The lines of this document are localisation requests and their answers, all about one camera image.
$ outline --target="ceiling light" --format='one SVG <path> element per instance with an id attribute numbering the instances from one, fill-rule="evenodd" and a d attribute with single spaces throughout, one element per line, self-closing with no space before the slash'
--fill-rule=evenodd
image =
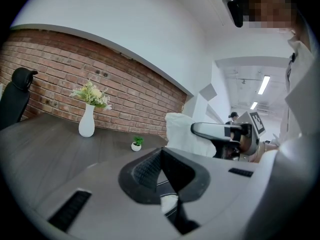
<path id="1" fill-rule="evenodd" d="M 255 102 L 252 104 L 252 106 L 251 106 L 250 109 L 251 109 L 251 110 L 254 110 L 257 104 L 258 104 L 258 102 L 255 101 Z"/>
<path id="2" fill-rule="evenodd" d="M 269 80 L 270 80 L 270 76 L 265 75 L 258 94 L 261 95 L 261 94 L 264 93 L 264 91 L 265 91 L 265 89 L 267 88 L 267 85 L 268 85 L 268 83 L 269 83 Z"/>

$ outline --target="white pot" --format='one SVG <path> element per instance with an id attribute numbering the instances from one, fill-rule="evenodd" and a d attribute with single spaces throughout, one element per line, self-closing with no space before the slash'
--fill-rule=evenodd
<path id="1" fill-rule="evenodd" d="M 142 145 L 136 146 L 134 143 L 135 143 L 135 142 L 132 142 L 132 144 L 131 144 L 131 149 L 132 149 L 133 151 L 139 151 L 139 150 L 141 149 Z"/>
<path id="2" fill-rule="evenodd" d="M 95 132 L 95 106 L 85 104 L 85 112 L 79 123 L 79 133 L 82 137 L 91 137 Z"/>

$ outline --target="office chair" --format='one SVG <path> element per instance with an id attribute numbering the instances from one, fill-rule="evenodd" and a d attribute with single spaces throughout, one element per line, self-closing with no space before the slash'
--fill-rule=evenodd
<path id="1" fill-rule="evenodd" d="M 33 75 L 37 71 L 30 71 L 24 67 L 17 68 L 11 77 L 11 82 L 4 89 L 0 100 L 0 131 L 20 121 L 30 98 L 29 87 Z"/>

